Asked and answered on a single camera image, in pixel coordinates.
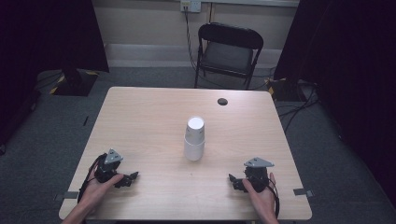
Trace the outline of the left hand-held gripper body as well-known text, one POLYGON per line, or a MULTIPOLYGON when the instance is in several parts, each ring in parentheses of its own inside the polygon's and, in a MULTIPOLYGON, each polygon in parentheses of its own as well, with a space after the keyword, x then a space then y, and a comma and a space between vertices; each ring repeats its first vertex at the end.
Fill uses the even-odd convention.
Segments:
POLYGON ((117 174, 117 168, 123 160, 114 148, 111 148, 107 153, 98 157, 97 167, 94 176, 100 183, 105 183, 117 174))

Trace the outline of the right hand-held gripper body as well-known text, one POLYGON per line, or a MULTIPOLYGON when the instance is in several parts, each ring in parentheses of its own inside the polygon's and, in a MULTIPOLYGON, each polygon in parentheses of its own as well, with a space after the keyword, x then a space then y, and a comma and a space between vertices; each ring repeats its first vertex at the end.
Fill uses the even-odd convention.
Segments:
POLYGON ((244 165, 246 178, 257 192, 262 192, 269 186, 267 168, 274 166, 272 162, 255 157, 246 161, 244 165))

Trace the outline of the white paper cup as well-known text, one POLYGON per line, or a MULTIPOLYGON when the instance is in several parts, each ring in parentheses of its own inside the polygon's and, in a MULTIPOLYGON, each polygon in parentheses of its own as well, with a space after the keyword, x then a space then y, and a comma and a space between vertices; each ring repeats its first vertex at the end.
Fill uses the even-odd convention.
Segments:
POLYGON ((187 138, 184 139, 184 156, 189 161, 198 161, 204 155, 205 140, 193 143, 187 138))
POLYGON ((205 121, 201 117, 189 118, 185 140, 191 145, 199 145, 205 141, 205 121))

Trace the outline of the person's right hand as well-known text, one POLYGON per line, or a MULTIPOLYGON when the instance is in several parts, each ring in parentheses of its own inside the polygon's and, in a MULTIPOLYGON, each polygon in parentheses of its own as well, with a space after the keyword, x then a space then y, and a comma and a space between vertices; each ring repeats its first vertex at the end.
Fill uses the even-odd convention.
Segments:
POLYGON ((249 198, 258 217, 260 219, 261 217, 276 217, 275 194, 269 189, 257 192, 247 179, 243 179, 242 182, 247 189, 249 198))

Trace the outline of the person's left hand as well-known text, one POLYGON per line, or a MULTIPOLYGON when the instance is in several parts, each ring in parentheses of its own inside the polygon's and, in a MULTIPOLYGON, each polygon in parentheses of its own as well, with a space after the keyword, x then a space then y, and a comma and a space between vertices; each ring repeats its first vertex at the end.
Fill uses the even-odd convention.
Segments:
POLYGON ((90 214, 104 199, 106 193, 114 187, 116 183, 123 179, 122 174, 114 175, 105 183, 100 183, 94 176, 90 174, 88 185, 78 203, 85 215, 90 214))

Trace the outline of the grey tape strip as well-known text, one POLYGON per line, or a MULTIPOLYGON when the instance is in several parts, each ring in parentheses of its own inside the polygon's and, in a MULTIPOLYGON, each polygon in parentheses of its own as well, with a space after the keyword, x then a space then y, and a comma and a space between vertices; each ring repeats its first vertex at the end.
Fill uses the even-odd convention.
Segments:
POLYGON ((54 201, 62 202, 64 199, 76 199, 78 197, 78 191, 67 191, 64 193, 56 194, 54 201))
POLYGON ((295 196, 305 195, 307 198, 315 196, 314 191, 311 189, 294 189, 293 193, 295 196))

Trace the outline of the black stand base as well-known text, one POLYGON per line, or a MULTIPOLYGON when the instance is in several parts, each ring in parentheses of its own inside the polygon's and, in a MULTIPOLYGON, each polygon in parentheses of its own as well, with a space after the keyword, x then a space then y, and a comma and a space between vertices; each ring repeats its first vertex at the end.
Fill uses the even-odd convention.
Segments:
POLYGON ((266 83, 268 92, 274 101, 279 102, 305 102, 306 97, 297 83, 286 79, 269 79, 266 83))
POLYGON ((52 95, 88 96, 98 74, 93 71, 63 69, 62 75, 49 91, 52 95))

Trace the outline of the black folding chair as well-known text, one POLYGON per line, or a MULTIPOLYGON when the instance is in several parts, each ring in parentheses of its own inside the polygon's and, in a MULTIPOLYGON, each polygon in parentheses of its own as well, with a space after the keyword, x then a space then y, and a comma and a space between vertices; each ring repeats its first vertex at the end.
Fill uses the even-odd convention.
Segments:
POLYGON ((194 87, 200 72, 239 77, 248 89, 263 48, 262 36, 249 28, 210 22, 198 30, 199 48, 194 87))

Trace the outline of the dark curtain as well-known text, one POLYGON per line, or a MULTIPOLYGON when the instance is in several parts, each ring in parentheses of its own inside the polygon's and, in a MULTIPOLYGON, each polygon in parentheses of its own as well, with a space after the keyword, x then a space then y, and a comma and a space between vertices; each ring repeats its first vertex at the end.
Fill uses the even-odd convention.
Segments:
POLYGON ((0 146, 39 96, 48 70, 108 70, 92 0, 0 0, 0 146))
POLYGON ((300 0, 275 77, 318 85, 396 207, 396 0, 300 0))

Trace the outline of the white wall socket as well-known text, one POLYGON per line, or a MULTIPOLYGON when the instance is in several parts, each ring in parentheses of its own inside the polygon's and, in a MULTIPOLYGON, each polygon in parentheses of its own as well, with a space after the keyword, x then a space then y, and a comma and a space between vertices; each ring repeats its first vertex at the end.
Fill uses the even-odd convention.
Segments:
POLYGON ((180 0, 180 11, 181 12, 191 12, 200 13, 202 8, 202 3, 196 0, 180 0))

